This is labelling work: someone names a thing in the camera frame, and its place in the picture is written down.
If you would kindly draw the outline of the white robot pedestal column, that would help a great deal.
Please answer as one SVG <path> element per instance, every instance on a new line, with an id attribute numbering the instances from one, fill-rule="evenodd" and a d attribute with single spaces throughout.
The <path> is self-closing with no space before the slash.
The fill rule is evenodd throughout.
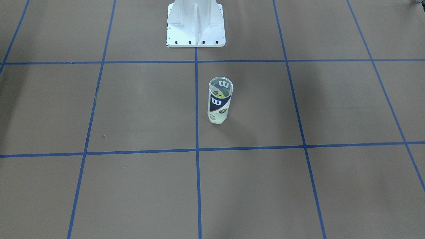
<path id="1" fill-rule="evenodd" d="M 168 5 L 166 47 L 224 47 L 223 6 L 215 0 L 175 0 Z"/>

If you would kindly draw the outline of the brown paper table cover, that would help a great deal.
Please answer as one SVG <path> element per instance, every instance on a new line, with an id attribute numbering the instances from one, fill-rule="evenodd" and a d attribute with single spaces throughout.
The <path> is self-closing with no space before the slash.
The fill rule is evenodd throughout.
<path id="1" fill-rule="evenodd" d="M 199 48 L 170 3 L 1 1 L 2 239 L 424 238 L 418 1 L 221 0 Z"/>

